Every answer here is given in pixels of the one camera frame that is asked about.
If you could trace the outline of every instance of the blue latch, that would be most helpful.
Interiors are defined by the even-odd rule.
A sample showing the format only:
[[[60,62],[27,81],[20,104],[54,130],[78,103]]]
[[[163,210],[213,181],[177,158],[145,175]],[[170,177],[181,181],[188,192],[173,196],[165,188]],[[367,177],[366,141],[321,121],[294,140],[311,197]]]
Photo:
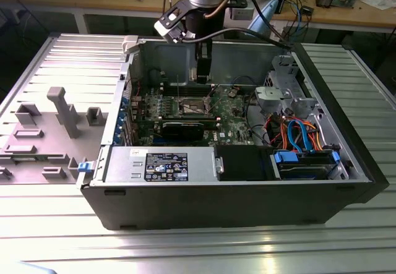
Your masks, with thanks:
[[[85,161],[83,163],[79,163],[77,170],[79,170],[79,172],[91,173],[95,170],[95,165],[96,161]]]
[[[275,162],[280,163],[281,161],[285,163],[296,163],[298,162],[298,157],[295,152],[277,152],[275,155]]]
[[[332,152],[332,156],[336,163],[340,161],[340,155],[338,154],[338,152]]]

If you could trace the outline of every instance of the wire bundle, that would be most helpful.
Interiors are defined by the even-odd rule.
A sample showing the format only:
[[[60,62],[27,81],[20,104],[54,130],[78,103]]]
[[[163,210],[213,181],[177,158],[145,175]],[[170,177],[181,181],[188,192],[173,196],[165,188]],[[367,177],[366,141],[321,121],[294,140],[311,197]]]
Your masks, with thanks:
[[[265,129],[267,129],[270,121],[275,121],[275,119],[270,116],[264,125]],[[277,146],[274,146],[275,148],[301,153],[303,150],[298,143],[299,140],[302,139],[307,151],[311,151],[312,149],[317,151],[323,150],[319,139],[319,130],[310,122],[304,121],[300,118],[287,116],[285,119],[280,119],[279,127],[280,133],[270,141],[271,146],[273,146],[278,138],[281,137],[282,142]],[[293,139],[293,129],[299,129],[301,131],[296,139]]]

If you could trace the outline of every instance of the metal slotted surface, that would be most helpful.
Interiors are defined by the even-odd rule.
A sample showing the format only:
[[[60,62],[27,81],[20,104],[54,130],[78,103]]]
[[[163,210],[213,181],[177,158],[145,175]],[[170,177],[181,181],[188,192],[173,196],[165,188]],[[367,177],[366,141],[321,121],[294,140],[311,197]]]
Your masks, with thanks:
[[[337,45],[304,48],[384,175],[396,176],[394,97],[355,52]]]
[[[35,103],[42,112],[56,112],[46,94],[50,87],[62,86],[65,99],[78,113],[91,106],[107,113],[125,62],[123,36],[62,34],[49,38],[0,117],[0,148],[18,123],[14,112],[22,102]]]
[[[108,231],[73,184],[0,186],[2,258],[59,274],[394,273],[396,180],[386,166],[385,192],[311,226]]]

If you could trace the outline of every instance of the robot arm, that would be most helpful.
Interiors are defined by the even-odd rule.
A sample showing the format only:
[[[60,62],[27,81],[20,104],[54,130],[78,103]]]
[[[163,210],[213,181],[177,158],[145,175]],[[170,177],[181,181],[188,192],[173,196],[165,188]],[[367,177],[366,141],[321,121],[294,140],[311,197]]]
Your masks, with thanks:
[[[246,0],[180,0],[155,23],[158,33],[177,43],[187,33],[202,38],[223,28],[226,8],[245,8]]]

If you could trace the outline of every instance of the black plastic bracket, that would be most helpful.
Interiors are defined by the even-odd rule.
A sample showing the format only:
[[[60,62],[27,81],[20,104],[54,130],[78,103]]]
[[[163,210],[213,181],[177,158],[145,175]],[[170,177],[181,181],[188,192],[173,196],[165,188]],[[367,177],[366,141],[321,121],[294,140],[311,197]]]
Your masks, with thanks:
[[[188,0],[180,0],[175,5],[173,5],[168,11],[166,11],[158,20],[166,29],[173,28],[180,20],[188,15],[194,9],[197,9],[197,6],[194,6]],[[174,19],[170,19],[170,15],[174,14],[176,17]]]
[[[246,8],[248,6],[248,2],[246,0],[229,0],[227,7],[228,8]]]

